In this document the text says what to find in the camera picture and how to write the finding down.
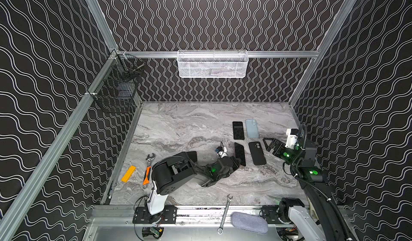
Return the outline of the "black phone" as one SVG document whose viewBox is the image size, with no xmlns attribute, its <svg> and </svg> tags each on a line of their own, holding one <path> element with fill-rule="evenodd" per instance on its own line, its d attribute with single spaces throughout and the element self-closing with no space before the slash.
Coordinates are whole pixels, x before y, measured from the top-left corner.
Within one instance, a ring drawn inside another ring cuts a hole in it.
<svg viewBox="0 0 412 241">
<path fill-rule="evenodd" d="M 197 152 L 196 151 L 189 151 L 189 152 L 186 152 L 186 154 L 192 162 L 194 163 L 197 162 Z"/>
<path fill-rule="evenodd" d="M 241 166 L 246 166 L 244 146 L 235 142 L 235 157 Z"/>
</svg>

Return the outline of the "black phone case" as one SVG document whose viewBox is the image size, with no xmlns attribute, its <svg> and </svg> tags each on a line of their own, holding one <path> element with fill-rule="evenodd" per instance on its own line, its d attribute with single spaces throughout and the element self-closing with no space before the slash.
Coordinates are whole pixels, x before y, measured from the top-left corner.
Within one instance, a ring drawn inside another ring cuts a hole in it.
<svg viewBox="0 0 412 241">
<path fill-rule="evenodd" d="M 256 166 L 266 165 L 267 161 L 265 159 L 264 151 L 260 142 L 250 142 L 248 144 L 250 149 L 253 164 Z"/>
</svg>

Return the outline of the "pale blue phone case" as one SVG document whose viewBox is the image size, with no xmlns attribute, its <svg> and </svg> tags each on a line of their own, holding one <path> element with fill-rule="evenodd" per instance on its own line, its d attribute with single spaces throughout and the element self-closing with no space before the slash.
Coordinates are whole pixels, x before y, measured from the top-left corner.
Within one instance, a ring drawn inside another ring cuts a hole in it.
<svg viewBox="0 0 412 241">
<path fill-rule="evenodd" d="M 255 119 L 245 120 L 247 136 L 249 139 L 258 139 L 260 137 L 258 124 Z"/>
</svg>

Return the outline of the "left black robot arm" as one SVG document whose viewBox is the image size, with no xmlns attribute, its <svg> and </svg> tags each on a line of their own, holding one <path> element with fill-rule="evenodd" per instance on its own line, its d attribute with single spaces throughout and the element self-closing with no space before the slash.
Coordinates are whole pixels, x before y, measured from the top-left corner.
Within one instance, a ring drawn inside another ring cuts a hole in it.
<svg viewBox="0 0 412 241">
<path fill-rule="evenodd" d="M 207 165 L 199 165 L 197 152 L 181 152 L 157 162 L 151 169 L 152 192 L 146 202 L 150 215 L 163 212 L 167 197 L 191 180 L 211 187 L 229 177 L 241 166 L 241 159 L 223 156 Z"/>
</svg>

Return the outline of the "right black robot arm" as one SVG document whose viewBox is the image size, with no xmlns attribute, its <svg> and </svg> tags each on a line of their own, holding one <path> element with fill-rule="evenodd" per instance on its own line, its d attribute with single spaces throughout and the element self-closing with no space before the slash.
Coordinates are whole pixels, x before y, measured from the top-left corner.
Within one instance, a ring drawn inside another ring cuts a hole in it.
<svg viewBox="0 0 412 241">
<path fill-rule="evenodd" d="M 296 225 L 303 238 L 306 241 L 353 241 L 354 235 L 332 197 L 323 171 L 317 167 L 316 144 L 300 139 L 292 147 L 287 147 L 275 138 L 264 138 L 263 141 L 268 152 L 289 166 L 290 174 L 299 182 L 318 216 L 321 229 L 313 219 L 305 218 L 299 212 L 297 202 L 284 202 L 288 221 Z"/>
</svg>

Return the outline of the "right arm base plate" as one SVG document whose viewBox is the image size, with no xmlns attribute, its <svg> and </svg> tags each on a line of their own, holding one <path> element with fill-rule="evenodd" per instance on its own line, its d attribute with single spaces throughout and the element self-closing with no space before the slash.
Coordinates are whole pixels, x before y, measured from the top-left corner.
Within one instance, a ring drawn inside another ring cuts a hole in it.
<svg viewBox="0 0 412 241">
<path fill-rule="evenodd" d="M 293 224 L 293 222 L 280 212 L 278 205 L 262 206 L 259 216 L 263 218 L 268 224 Z"/>
</svg>

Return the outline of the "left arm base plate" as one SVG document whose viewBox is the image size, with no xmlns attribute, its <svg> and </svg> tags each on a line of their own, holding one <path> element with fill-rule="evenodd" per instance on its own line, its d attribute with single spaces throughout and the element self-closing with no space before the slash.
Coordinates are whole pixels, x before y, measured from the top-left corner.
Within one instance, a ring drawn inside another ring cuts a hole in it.
<svg viewBox="0 0 412 241">
<path fill-rule="evenodd" d="M 175 224 L 177 218 L 176 206 L 166 205 L 162 212 L 150 214 L 148 207 L 136 207 L 133 224 Z"/>
</svg>

